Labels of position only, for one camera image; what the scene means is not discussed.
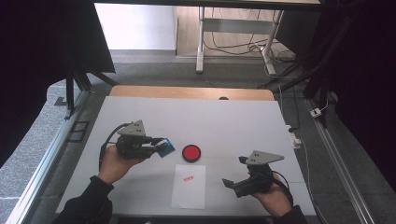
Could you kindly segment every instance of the white wall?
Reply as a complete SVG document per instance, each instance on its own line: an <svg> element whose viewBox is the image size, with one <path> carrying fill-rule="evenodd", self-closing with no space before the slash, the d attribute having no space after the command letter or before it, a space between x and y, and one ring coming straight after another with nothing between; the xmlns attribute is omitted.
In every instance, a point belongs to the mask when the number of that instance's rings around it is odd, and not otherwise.
<svg viewBox="0 0 396 224"><path fill-rule="evenodd" d="M109 49L176 49L174 7L95 4Z"/></svg>

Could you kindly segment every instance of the black curtain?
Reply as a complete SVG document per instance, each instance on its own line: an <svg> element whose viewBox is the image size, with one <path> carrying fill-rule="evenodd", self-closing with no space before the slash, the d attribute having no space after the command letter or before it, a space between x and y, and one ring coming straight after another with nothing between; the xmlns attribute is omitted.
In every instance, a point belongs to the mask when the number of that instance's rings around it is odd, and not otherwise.
<svg viewBox="0 0 396 224"><path fill-rule="evenodd" d="M94 4L86 0L1 1L0 63L0 166L29 131L51 84L85 72L81 67L115 72Z"/></svg>
<svg viewBox="0 0 396 224"><path fill-rule="evenodd" d="M396 189L396 2L368 0L335 52L336 113Z"/></svg>

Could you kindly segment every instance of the paper sheet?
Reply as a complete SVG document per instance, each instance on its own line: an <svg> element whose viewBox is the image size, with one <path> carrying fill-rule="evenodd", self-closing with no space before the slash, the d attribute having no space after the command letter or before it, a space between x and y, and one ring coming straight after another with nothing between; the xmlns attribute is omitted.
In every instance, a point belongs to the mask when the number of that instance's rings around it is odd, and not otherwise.
<svg viewBox="0 0 396 224"><path fill-rule="evenodd" d="M176 165L172 207L205 209L206 167Z"/></svg>

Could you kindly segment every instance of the black sleeve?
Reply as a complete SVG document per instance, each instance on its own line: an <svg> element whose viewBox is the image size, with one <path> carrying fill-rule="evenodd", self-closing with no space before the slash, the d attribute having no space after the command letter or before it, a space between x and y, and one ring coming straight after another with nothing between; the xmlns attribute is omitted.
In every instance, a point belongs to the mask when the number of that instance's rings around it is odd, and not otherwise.
<svg viewBox="0 0 396 224"><path fill-rule="evenodd" d="M81 196L67 201L64 210L52 223L108 223L113 206L107 195L113 189L112 185L108 185L99 177L91 177L90 185Z"/></svg>
<svg viewBox="0 0 396 224"><path fill-rule="evenodd" d="M305 216L299 205L293 206L285 216L273 218L274 224L307 224Z"/></svg>

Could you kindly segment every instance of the round red button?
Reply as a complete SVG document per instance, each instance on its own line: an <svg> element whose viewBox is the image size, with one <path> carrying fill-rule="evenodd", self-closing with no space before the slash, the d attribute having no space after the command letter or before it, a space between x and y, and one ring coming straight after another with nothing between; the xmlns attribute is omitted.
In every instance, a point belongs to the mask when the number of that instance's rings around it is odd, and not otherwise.
<svg viewBox="0 0 396 224"><path fill-rule="evenodd" d="M196 162L201 158L201 149L196 145L188 145L183 148L183 159L187 162Z"/></svg>

